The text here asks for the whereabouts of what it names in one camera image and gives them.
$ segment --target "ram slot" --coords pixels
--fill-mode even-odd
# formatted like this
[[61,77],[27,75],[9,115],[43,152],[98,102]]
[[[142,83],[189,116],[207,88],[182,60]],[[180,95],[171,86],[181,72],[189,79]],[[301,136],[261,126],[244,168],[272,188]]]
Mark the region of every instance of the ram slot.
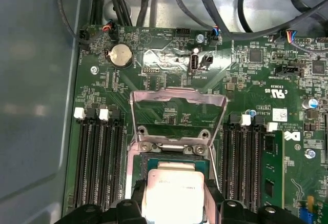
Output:
[[90,156],[90,171],[89,171],[89,196],[88,203],[96,204],[96,185],[97,185],[97,166],[99,160],[99,144],[100,144],[100,120],[95,124],[95,133],[93,137],[93,148]]
[[258,133],[252,132],[251,133],[251,147],[250,147],[250,210],[256,211],[256,198],[257,198],[257,139]]
[[88,131],[88,144],[87,144],[87,156],[86,160],[86,170],[84,177],[84,204],[90,203],[91,192],[92,192],[92,166],[94,157],[94,144],[96,138],[96,121],[91,121],[92,124],[89,126]]
[[102,210],[107,209],[107,196],[109,193],[109,165],[110,165],[110,152],[111,152],[111,134],[112,126],[111,121],[102,126],[103,129],[103,144],[101,146],[101,158],[99,160],[99,191],[98,191],[98,204]]
[[227,177],[228,177],[228,156],[230,144],[231,131],[228,125],[224,124],[223,130],[223,144],[222,144],[222,163],[221,163],[221,188],[222,194],[225,198],[228,195]]
[[88,122],[87,120],[78,121],[80,123],[80,133],[78,140],[76,176],[74,187],[74,207],[81,206],[83,192],[83,173],[84,173],[84,157],[87,147]]
[[264,133],[258,133],[258,140],[257,140],[257,200],[256,200],[256,208],[258,209],[261,207],[261,177],[262,177],[262,156],[264,151]]
[[111,187],[110,187],[110,203],[120,198],[120,173],[121,173],[121,160],[122,160],[122,149],[123,149],[123,126],[121,123],[116,121],[114,123],[113,130],[113,167],[111,174]]
[[243,141],[242,141],[242,134],[240,131],[236,133],[236,156],[235,156],[235,187],[236,187],[236,199],[242,199],[242,179],[243,179],[243,157],[244,157],[244,150],[243,150]]
[[250,197],[251,197],[251,145],[252,145],[252,135],[249,131],[243,132],[243,140],[245,144],[245,156],[244,156],[244,193],[243,193],[243,202],[249,207],[250,205]]

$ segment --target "black dimm slot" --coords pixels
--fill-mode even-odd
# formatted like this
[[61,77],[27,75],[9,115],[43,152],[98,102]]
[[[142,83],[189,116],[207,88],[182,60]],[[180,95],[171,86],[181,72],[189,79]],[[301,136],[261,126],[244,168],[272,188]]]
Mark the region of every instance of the black dimm slot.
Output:
[[84,178],[85,178],[85,173],[86,173],[86,156],[87,156],[87,149],[88,149],[88,134],[90,130],[90,123],[87,121],[87,125],[84,129],[83,132],[83,144],[81,147],[81,162],[78,167],[80,167],[80,174],[79,174],[79,180],[78,180],[78,197],[77,197],[77,207],[80,207],[81,205],[84,204],[84,188],[85,188],[85,183],[84,183]]
[[101,162],[100,162],[100,179],[99,179],[99,193],[98,202],[102,210],[107,209],[107,196],[108,196],[108,185],[109,185],[109,160],[111,152],[111,134],[112,121],[108,122],[107,126],[104,126],[104,143],[102,145]]
[[243,150],[242,142],[240,141],[241,134],[236,133],[236,167],[235,167],[235,188],[236,199],[242,199],[242,178],[243,178]]
[[89,127],[89,135],[88,135],[88,156],[86,158],[87,161],[87,170],[86,170],[86,203],[91,202],[91,192],[92,192],[92,166],[93,166],[93,158],[94,158],[94,144],[96,138],[96,121],[93,121],[93,125]]
[[235,187],[234,187],[234,170],[235,170],[235,139],[236,139],[236,131],[232,132],[232,136],[230,139],[230,150],[229,150],[229,178],[228,178],[228,184],[229,184],[229,199],[235,199],[234,193],[235,193]]
[[229,131],[229,129],[225,125],[223,131],[222,164],[221,164],[221,171],[222,171],[221,189],[222,189],[222,194],[225,198],[227,197],[228,144],[229,144],[230,133],[231,131]]
[[75,176],[75,187],[74,187],[74,207],[77,208],[81,205],[81,188],[80,188],[80,177],[83,169],[81,168],[82,162],[82,151],[83,146],[86,143],[86,131],[88,125],[85,120],[79,121],[80,122],[80,133],[78,139],[78,150],[77,150],[77,162],[76,162],[76,176]]
[[256,193],[257,193],[257,133],[251,135],[251,183],[250,183],[250,210],[256,211]]
[[244,132],[244,143],[245,143],[245,150],[246,150],[246,157],[245,157],[245,179],[244,179],[244,187],[245,187],[245,195],[244,195],[244,204],[249,208],[250,206],[250,197],[251,197],[251,145],[252,145],[252,137],[251,132],[245,131]]
[[122,133],[123,127],[118,122],[114,124],[114,146],[113,146],[113,167],[111,174],[111,187],[110,187],[110,203],[117,200],[118,188],[120,183],[120,168],[121,168],[121,155],[122,155]]
[[97,184],[97,165],[99,160],[99,143],[100,143],[100,120],[96,121],[95,124],[95,134],[93,138],[93,155],[90,158],[90,161],[92,160],[92,163],[90,165],[91,172],[89,173],[91,175],[90,177],[90,196],[88,203],[90,204],[96,204],[95,203],[95,192],[96,192],[96,184]]
[[264,151],[264,133],[259,133],[258,136],[258,171],[257,171],[257,208],[261,207],[261,177],[262,177],[262,155]]

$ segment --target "screw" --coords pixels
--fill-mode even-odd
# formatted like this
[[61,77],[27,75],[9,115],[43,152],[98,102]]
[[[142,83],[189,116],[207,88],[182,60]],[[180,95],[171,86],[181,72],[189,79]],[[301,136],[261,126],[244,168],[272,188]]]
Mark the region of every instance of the screw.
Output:
[[149,144],[145,143],[145,142],[142,142],[141,145],[140,145],[140,148],[142,151],[144,152],[147,152],[147,151],[150,151],[150,147],[149,147]]
[[90,72],[94,75],[96,75],[99,72],[99,68],[97,66],[92,66],[90,68]]
[[229,202],[228,202],[228,205],[229,205],[230,207],[236,207],[236,206],[237,206],[237,204],[236,204],[235,202],[232,202],[232,201],[229,201]]
[[271,208],[271,207],[266,207],[265,211],[269,212],[270,214],[276,213],[276,210],[274,208]]
[[196,147],[197,154],[202,155],[202,154],[204,154],[204,152],[205,152],[205,149],[202,145]]
[[306,156],[307,159],[315,158],[316,157],[316,152],[312,149],[307,149],[305,151],[305,156]]
[[196,36],[196,41],[197,41],[198,43],[203,43],[203,42],[205,41],[205,36],[202,35],[202,34],[197,35],[197,36]]

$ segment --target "blue capacitor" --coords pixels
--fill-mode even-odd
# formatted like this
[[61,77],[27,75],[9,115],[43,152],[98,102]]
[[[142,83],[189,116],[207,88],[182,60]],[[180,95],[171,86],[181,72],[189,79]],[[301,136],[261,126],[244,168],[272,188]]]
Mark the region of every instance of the blue capacitor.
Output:
[[256,110],[250,110],[250,116],[251,116],[251,118],[253,118],[256,115],[257,115]]
[[308,109],[316,109],[318,107],[318,100],[311,98],[311,99],[306,99],[303,101],[302,106],[306,110]]

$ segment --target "white label sticker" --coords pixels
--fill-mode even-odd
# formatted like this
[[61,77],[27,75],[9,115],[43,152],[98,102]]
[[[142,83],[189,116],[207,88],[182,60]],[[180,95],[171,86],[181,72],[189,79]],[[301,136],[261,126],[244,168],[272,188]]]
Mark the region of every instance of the white label sticker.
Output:
[[272,121],[287,122],[287,109],[272,109]]

